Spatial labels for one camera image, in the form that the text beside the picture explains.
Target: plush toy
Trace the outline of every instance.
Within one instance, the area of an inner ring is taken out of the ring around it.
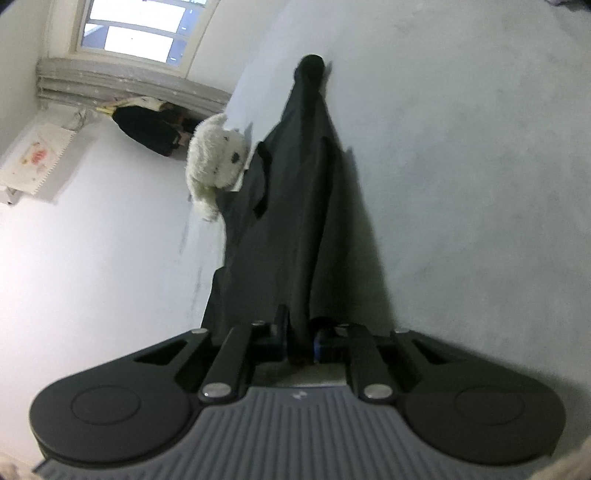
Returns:
[[[205,220],[216,219],[216,189],[236,183],[248,153],[244,136],[236,130],[225,130],[225,121],[223,113],[204,120],[189,144],[187,186],[193,204]]]

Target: black object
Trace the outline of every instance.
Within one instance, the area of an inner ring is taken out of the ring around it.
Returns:
[[[10,6],[14,0],[0,0],[0,15]]]
[[[178,148],[180,135],[165,120],[170,111],[156,112],[142,106],[115,109],[113,120],[127,136],[150,150],[169,157]]]
[[[273,325],[235,326],[222,346],[211,343],[204,329],[187,332],[56,382],[31,406],[41,450],[62,464],[92,469],[155,458],[178,445],[204,409],[244,398],[255,365],[284,359],[287,330],[277,328],[284,318],[277,315]],[[365,392],[390,386],[393,394],[381,397],[386,407],[375,408],[398,410],[437,450],[471,463],[508,466],[555,448],[565,414],[545,385],[415,332],[383,338],[357,325],[345,331],[344,337],[326,336],[318,348],[346,363],[357,401],[378,403]],[[220,385],[228,391],[207,398],[210,385],[217,386],[211,390],[216,394]],[[309,394],[310,389],[296,398]],[[254,407],[253,414],[263,407]],[[214,429],[211,435],[223,432]],[[355,439],[360,445],[367,441]]]
[[[302,59],[280,123],[258,144],[239,192],[220,192],[224,266],[215,272],[203,326],[220,342],[234,325],[290,312],[293,356],[313,356],[310,320],[337,317],[343,278],[341,153],[320,94],[323,60]]]

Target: window frame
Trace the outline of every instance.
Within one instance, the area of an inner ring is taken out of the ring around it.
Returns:
[[[197,49],[201,44],[203,36],[205,35],[205,31],[207,30],[207,26],[212,19],[213,13],[215,12],[218,3],[220,0],[207,0],[205,6],[198,7],[203,8],[203,11],[199,17],[197,24],[191,35],[187,37],[187,46],[183,52],[183,58],[181,59],[178,66],[169,65],[167,63],[163,63],[156,60],[145,59],[142,57],[136,57],[133,55],[128,55],[125,53],[117,53],[112,51],[107,51],[102,48],[90,48],[90,47],[83,47],[82,40],[84,38],[84,28],[87,23],[87,19],[89,16],[90,9],[92,7],[94,0],[80,0],[78,4],[78,11],[76,15],[76,23],[74,25],[73,34],[72,34],[72,44],[70,48],[70,55],[83,58],[83,59],[92,59],[96,61],[107,61],[110,63],[119,63],[119,64],[127,64],[127,65],[135,65],[141,68],[148,68],[150,70],[156,70],[168,74],[172,74],[175,76],[183,76],[186,77],[189,73],[191,68],[191,64],[195,58],[195,54],[197,53]],[[162,4],[169,4],[169,5],[178,5],[181,7],[188,8],[189,5],[200,5],[200,4],[192,4],[189,2],[183,2],[181,0],[152,0]],[[102,24],[116,24],[117,22],[102,22]],[[117,27],[129,28],[128,24],[117,24],[113,25]],[[159,30],[150,28],[150,27],[142,27],[137,25],[138,28],[134,28],[133,30],[138,31],[145,31],[149,33],[156,33],[160,34]],[[170,38],[179,38],[180,35],[161,31],[163,36],[170,37]]]

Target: gray platform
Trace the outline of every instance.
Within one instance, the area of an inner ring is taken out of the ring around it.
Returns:
[[[425,445],[391,407],[349,387],[251,387],[240,402],[205,409],[176,446],[144,463],[90,471],[50,460],[47,480],[524,480],[545,460],[470,465]]]

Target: black cloth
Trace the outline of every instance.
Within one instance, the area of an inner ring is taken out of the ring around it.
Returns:
[[[136,142],[165,157],[178,147],[180,135],[163,120],[162,112],[142,106],[125,106],[115,109],[113,120]]]
[[[324,62],[302,59],[280,123],[257,145],[238,192],[219,192],[225,264],[203,318],[214,341],[232,326],[290,313],[292,346],[311,357],[310,321],[338,315],[342,155],[319,92]]]

